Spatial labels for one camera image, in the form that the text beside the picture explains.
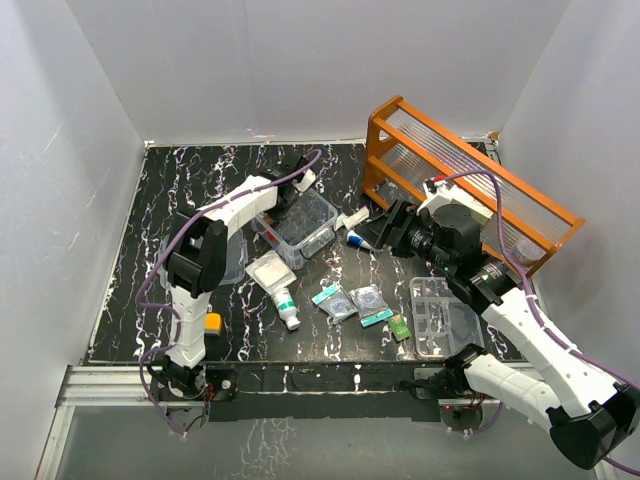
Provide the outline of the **blue white bandage roll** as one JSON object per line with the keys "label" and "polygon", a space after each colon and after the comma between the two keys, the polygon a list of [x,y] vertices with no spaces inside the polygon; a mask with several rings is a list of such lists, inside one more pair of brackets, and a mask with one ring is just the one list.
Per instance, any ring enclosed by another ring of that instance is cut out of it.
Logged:
{"label": "blue white bandage roll", "polygon": [[353,248],[364,249],[367,251],[372,251],[374,249],[368,241],[353,230],[347,232],[346,243],[348,246]]}

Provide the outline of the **clear plastic storage box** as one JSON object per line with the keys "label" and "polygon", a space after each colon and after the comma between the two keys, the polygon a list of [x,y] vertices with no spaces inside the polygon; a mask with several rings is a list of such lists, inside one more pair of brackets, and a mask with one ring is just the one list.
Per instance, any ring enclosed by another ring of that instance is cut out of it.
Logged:
{"label": "clear plastic storage box", "polygon": [[262,213],[250,226],[293,270],[304,264],[335,239],[337,209],[314,188],[301,194],[285,215],[268,225]]}

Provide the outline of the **blue sachet pack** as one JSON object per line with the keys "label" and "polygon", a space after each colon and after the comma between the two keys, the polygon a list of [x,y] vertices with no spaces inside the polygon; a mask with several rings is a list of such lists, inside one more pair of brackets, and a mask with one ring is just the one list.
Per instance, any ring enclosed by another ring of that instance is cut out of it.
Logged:
{"label": "blue sachet pack", "polygon": [[386,321],[393,316],[392,310],[376,285],[353,289],[348,292],[348,295],[358,310],[363,328]]}
{"label": "blue sachet pack", "polygon": [[312,298],[312,302],[329,316],[333,325],[358,313],[357,307],[339,284],[324,288]]}

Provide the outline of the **white gauze packet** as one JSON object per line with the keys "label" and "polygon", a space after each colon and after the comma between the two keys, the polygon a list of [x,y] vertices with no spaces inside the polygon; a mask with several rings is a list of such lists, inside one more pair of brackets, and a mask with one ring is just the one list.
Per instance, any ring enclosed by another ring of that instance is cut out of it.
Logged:
{"label": "white gauze packet", "polygon": [[274,250],[266,252],[247,265],[246,273],[267,294],[276,293],[296,280],[295,273]]}

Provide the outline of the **white bottle green label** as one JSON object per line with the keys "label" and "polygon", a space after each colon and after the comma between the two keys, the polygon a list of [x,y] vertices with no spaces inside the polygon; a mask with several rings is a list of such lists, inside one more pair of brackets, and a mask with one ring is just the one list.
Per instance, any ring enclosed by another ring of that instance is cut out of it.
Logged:
{"label": "white bottle green label", "polygon": [[277,310],[279,318],[289,331],[299,328],[301,322],[298,319],[298,309],[288,288],[281,288],[271,295],[271,299]]}

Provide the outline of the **white medicine carton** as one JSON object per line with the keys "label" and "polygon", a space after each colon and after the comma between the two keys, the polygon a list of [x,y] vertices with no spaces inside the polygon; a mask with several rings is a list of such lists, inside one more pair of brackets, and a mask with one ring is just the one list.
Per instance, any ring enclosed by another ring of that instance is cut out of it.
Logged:
{"label": "white medicine carton", "polygon": [[451,193],[453,203],[466,206],[471,210],[471,216],[482,226],[486,225],[493,217],[494,212],[476,200],[463,190],[454,190]]}

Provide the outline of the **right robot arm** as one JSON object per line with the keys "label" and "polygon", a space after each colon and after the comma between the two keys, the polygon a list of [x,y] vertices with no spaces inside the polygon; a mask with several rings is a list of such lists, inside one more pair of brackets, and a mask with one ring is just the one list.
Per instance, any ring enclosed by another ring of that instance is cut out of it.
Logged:
{"label": "right robot arm", "polygon": [[533,379],[469,344],[439,372],[453,394],[487,394],[546,430],[575,466],[590,470],[639,425],[639,389],[585,359],[539,308],[534,294],[482,248],[482,226],[457,203],[418,206],[398,199],[357,226],[374,248],[418,257],[451,292],[516,346],[539,374]]}

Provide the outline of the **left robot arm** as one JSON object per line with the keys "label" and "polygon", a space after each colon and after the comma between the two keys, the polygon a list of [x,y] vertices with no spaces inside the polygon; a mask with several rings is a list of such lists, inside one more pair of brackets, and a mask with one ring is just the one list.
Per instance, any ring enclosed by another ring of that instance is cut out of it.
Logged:
{"label": "left robot arm", "polygon": [[205,357],[205,317],[226,272],[229,240],[256,216],[295,202],[315,182],[312,166],[319,158],[314,149],[267,167],[195,213],[176,217],[163,267],[172,315],[166,356],[179,366],[171,385],[182,397],[197,398],[206,387],[207,376],[196,366]]}

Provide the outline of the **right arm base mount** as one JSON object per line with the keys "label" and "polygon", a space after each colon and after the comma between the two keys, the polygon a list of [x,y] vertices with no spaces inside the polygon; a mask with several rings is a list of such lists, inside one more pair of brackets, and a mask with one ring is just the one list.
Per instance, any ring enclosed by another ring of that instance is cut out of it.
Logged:
{"label": "right arm base mount", "polygon": [[426,378],[414,377],[413,380],[402,380],[398,384],[400,391],[408,391],[419,399],[419,392],[431,398],[463,398],[471,394],[468,408],[478,407],[484,402],[485,395],[473,390],[465,377],[465,370],[473,360],[487,355],[488,351],[476,344],[469,344],[444,361],[444,367]]}

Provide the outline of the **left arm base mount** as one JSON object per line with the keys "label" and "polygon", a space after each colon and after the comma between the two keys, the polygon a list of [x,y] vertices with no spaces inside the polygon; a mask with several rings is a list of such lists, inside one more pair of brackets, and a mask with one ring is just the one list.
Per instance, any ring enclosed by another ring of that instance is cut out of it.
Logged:
{"label": "left arm base mount", "polygon": [[208,405],[233,401],[237,397],[237,376],[233,370],[208,371],[204,364],[183,367],[169,358],[162,364],[147,366],[146,370],[161,399],[202,400]]}

